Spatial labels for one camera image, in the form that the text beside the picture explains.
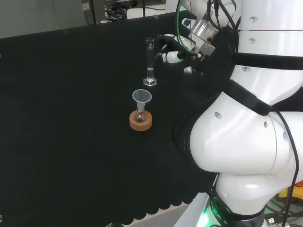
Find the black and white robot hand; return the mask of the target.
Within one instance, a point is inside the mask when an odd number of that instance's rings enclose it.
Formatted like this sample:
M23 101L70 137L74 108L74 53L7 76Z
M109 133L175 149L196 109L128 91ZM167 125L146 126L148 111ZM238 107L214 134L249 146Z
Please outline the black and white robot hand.
M189 34L188 37L173 34L158 35L156 41L160 45L157 59L165 64L179 65L187 63L184 68L186 75L200 74L198 63L206 60L215 51L215 47L196 35Z

